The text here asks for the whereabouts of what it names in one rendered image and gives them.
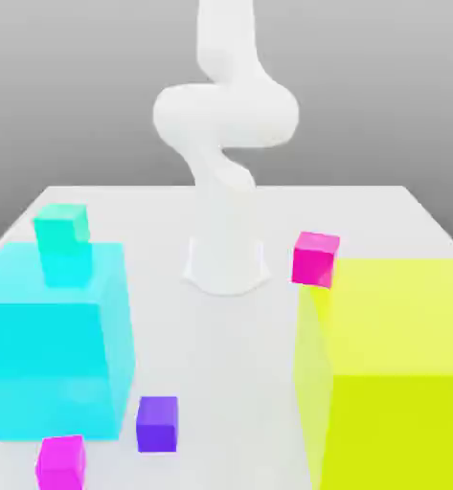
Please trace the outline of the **large yellow box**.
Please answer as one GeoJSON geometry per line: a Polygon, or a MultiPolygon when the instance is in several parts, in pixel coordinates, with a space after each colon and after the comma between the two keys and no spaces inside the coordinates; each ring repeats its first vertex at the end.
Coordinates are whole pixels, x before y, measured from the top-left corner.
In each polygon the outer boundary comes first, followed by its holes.
{"type": "Polygon", "coordinates": [[[453,490],[453,259],[301,286],[294,383],[312,490],[453,490]]]}

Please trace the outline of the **small magenta cube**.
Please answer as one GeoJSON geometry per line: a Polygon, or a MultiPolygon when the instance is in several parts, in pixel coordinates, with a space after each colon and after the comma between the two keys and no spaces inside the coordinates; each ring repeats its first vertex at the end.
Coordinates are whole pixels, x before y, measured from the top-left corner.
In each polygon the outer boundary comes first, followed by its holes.
{"type": "Polygon", "coordinates": [[[42,440],[35,466],[39,490],[83,490],[86,453],[81,435],[42,440]]]}

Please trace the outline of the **small pink cube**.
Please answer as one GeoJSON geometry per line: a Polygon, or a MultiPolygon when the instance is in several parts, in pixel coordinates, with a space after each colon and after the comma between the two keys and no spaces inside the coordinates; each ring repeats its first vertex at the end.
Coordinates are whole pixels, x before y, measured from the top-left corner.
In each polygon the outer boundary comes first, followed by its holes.
{"type": "Polygon", "coordinates": [[[329,289],[339,245],[337,235],[301,232],[294,247],[291,280],[329,289]]]}

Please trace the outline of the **large cyan box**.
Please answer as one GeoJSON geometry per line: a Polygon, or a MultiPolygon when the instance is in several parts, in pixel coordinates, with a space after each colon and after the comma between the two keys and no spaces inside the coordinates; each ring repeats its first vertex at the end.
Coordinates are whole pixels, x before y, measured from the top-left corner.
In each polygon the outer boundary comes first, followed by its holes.
{"type": "Polygon", "coordinates": [[[0,441],[118,439],[134,367],[122,244],[0,250],[0,441]]]}

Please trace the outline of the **small turquoise cube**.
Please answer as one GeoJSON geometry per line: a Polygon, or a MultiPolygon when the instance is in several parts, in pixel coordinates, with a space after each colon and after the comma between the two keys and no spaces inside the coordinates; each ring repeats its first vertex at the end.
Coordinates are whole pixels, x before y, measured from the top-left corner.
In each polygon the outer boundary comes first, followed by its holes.
{"type": "Polygon", "coordinates": [[[92,245],[83,204],[53,203],[35,216],[36,244],[46,284],[80,287],[92,275],[92,245]]]}

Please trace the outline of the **small purple cube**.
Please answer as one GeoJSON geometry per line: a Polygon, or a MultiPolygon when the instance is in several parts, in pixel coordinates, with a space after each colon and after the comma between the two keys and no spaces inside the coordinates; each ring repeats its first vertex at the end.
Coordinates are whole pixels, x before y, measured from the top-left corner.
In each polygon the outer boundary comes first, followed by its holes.
{"type": "Polygon", "coordinates": [[[142,396],[136,416],[140,453],[172,453],[178,439],[178,398],[142,396]]]}

